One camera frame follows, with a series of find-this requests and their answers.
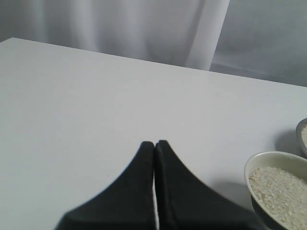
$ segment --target white bowl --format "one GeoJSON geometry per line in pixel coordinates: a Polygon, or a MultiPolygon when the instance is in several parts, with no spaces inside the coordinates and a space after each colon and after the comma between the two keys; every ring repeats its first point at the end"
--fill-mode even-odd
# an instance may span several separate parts
{"type": "Polygon", "coordinates": [[[261,202],[259,202],[256,194],[253,192],[251,188],[249,182],[249,176],[259,167],[265,167],[265,166],[286,170],[294,174],[295,176],[307,181],[307,160],[302,157],[298,157],[296,155],[286,152],[278,152],[278,151],[262,152],[252,156],[247,161],[244,169],[245,182],[252,196],[253,207],[256,213],[260,216],[263,222],[271,229],[291,230],[270,214],[269,210],[266,207],[264,207],[263,204],[261,204],[261,202]]]}

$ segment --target bowl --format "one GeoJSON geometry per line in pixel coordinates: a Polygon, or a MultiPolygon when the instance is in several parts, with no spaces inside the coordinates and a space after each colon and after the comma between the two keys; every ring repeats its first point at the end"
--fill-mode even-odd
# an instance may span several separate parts
{"type": "Polygon", "coordinates": [[[261,218],[264,224],[272,230],[291,230],[270,214],[269,210],[258,200],[251,188],[249,176],[259,167],[266,166],[280,168],[307,181],[307,160],[286,152],[262,152],[252,156],[247,161],[244,169],[245,182],[251,194],[252,205],[256,214],[261,218]]]}
{"type": "Polygon", "coordinates": [[[299,143],[299,146],[301,148],[301,150],[303,151],[303,153],[307,156],[307,148],[306,145],[303,142],[303,138],[302,138],[302,131],[303,128],[305,128],[307,125],[307,118],[304,120],[301,120],[300,123],[298,123],[297,127],[296,127],[296,137],[299,143]]]}

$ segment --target wall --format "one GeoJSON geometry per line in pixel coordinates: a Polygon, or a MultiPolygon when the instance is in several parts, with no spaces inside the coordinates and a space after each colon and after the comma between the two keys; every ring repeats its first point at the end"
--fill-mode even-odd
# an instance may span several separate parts
{"type": "Polygon", "coordinates": [[[230,0],[211,70],[307,86],[306,11],[306,0],[230,0]]]}

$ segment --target grain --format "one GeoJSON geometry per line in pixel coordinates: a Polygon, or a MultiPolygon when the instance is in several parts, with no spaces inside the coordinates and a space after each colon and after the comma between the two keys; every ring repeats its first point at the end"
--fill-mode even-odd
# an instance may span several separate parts
{"type": "Polygon", "coordinates": [[[249,177],[253,192],[272,216],[292,230],[307,230],[307,183],[273,167],[256,169],[249,177]]]}

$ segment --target white rice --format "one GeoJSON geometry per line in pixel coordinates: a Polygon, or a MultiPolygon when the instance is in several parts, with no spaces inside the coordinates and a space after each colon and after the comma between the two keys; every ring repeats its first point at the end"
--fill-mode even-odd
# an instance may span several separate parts
{"type": "Polygon", "coordinates": [[[307,230],[307,182],[273,167],[256,169],[252,190],[268,211],[289,229],[307,230]]]}
{"type": "Polygon", "coordinates": [[[302,140],[305,146],[307,147],[307,126],[302,129],[302,140]]]}

